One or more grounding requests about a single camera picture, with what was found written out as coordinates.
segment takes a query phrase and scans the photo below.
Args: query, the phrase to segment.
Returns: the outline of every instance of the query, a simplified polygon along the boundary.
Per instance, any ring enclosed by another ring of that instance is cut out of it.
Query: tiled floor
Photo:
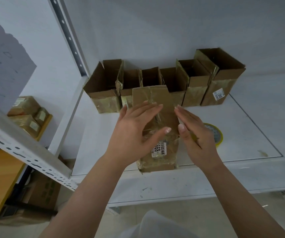
[[[57,205],[60,210],[71,196],[72,192],[63,187],[58,197]],[[280,192],[254,195],[265,209],[285,228],[285,200]],[[121,207],[120,215],[105,212],[98,228],[96,238],[111,237],[126,228],[140,223],[144,214],[150,209],[176,221],[181,226],[196,233],[200,238],[205,237],[236,237],[217,198],[197,199],[143,204]],[[0,226],[0,237],[7,238],[36,238],[48,223],[24,227]]]

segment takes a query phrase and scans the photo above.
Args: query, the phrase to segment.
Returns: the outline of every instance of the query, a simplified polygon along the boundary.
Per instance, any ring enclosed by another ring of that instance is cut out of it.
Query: manicured fingernail
[[[185,130],[186,130],[186,128],[185,128],[185,125],[184,124],[179,124],[178,125],[178,130],[179,130],[179,132],[184,132]]]
[[[167,134],[171,131],[171,128],[167,128],[164,132]]]

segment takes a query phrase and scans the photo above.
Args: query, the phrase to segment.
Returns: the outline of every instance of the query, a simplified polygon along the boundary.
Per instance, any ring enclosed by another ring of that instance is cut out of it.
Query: cardboard box
[[[244,64],[221,48],[197,49],[194,59],[199,60],[211,75],[201,106],[222,104],[238,77],[246,70]]]
[[[176,60],[175,68],[161,68],[161,75],[172,96],[173,106],[182,105],[189,77]]]
[[[48,111],[45,108],[41,107],[37,112],[37,114],[34,116],[34,120],[37,121],[37,123],[42,127],[44,121],[48,116],[49,116]]]
[[[55,208],[61,184],[38,171],[34,171],[31,173],[31,180],[27,187],[21,199],[22,202],[47,209]],[[22,226],[40,224],[50,221],[51,217],[48,214],[19,209],[12,216],[0,217],[0,225]]]
[[[117,78],[123,79],[123,66],[124,62],[121,59],[99,62],[83,88],[100,114],[117,113],[121,109],[121,100],[116,91],[116,82]]]
[[[32,96],[21,96],[18,97],[16,102],[13,104],[12,108],[8,112],[8,116],[17,116],[17,115],[32,115],[34,116],[40,105]]]
[[[179,62],[189,77],[182,106],[199,106],[208,88],[210,74],[196,59],[179,60]]]
[[[151,137],[163,127],[172,128],[164,139],[146,156],[137,161],[140,172],[172,170],[176,168],[176,154],[179,146],[178,117],[174,113],[172,96],[166,85],[133,88],[133,105],[141,104],[145,100],[149,103],[163,104],[163,109],[144,128],[144,138]]]
[[[40,131],[40,125],[32,115],[18,115],[9,117],[15,124],[25,130],[31,137],[36,138]]]
[[[141,69],[124,70],[124,79],[118,81],[123,84],[120,91],[122,105],[132,108],[132,89],[142,87]]]
[[[141,73],[142,85],[144,87],[164,84],[159,67],[143,69]]]

